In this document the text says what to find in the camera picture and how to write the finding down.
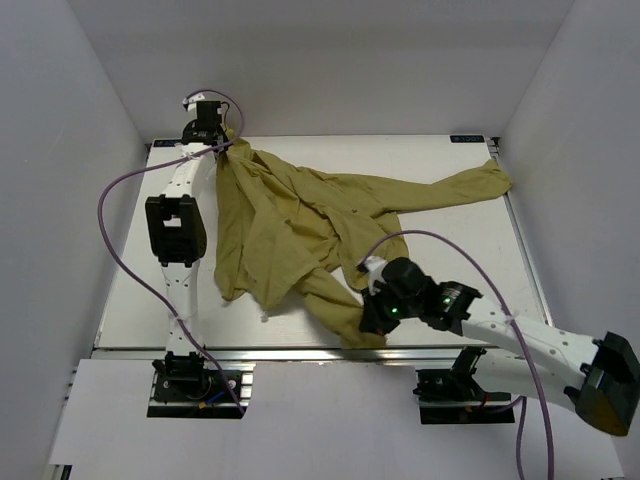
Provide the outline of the olive green jacket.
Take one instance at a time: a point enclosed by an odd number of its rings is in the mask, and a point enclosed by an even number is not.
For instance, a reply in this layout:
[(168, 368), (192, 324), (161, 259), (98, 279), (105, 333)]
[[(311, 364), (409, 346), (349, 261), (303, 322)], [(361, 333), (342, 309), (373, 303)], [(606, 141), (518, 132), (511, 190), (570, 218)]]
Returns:
[(222, 297), (250, 294), (265, 310), (297, 294), (320, 325), (346, 348), (379, 348), (385, 336), (364, 333), (354, 292), (366, 287), (357, 265), (368, 251), (404, 256), (404, 213), (494, 200), (512, 179), (494, 160), (437, 177), (402, 140), (329, 153), (323, 172), (291, 164), (236, 141), (216, 167), (218, 202), (214, 278)]

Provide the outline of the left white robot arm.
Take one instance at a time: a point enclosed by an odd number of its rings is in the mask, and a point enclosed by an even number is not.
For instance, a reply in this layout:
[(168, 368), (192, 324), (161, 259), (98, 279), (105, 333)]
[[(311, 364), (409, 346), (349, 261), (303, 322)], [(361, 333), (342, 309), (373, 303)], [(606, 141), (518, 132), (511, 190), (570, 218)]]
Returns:
[(184, 127), (181, 155), (166, 188), (145, 201), (151, 250), (161, 265), (166, 298), (176, 311), (170, 315), (166, 350), (175, 356), (197, 354), (201, 341), (197, 277), (207, 249), (207, 234), (197, 203), (206, 177), (214, 169), (212, 150), (227, 141), (222, 103), (202, 93), (183, 101), (192, 120)]

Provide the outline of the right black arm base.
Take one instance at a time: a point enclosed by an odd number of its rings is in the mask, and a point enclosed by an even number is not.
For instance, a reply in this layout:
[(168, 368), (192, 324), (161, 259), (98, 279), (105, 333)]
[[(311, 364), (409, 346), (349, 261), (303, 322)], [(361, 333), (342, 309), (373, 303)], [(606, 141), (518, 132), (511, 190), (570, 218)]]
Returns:
[(448, 369), (420, 369), (413, 390), (422, 425), (492, 425), (515, 422), (509, 393), (487, 391), (473, 379), (487, 357), (482, 347), (465, 347)]

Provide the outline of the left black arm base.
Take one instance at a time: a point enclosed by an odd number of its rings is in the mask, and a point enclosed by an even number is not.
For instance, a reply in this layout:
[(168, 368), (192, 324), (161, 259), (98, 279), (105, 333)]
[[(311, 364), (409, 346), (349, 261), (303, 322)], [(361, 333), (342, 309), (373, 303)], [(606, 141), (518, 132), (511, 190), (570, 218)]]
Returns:
[(148, 418), (234, 419), (248, 406), (249, 374), (241, 370), (220, 372), (195, 352), (151, 363), (154, 376), (147, 407)]

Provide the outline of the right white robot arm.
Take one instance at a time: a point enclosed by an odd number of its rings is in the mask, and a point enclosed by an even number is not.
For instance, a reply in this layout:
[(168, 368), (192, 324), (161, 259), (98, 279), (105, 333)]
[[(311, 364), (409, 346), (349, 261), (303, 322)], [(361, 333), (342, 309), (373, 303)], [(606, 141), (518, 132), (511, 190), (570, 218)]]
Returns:
[(464, 348), (441, 387), (419, 387), (427, 402), (480, 400), (503, 392), (571, 410), (589, 426), (628, 435), (639, 405), (639, 359), (629, 341), (576, 334), (523, 316), (512, 317), (477, 289), (435, 282), (412, 260), (370, 257), (358, 269), (363, 333), (384, 336), (406, 319), (478, 341)]

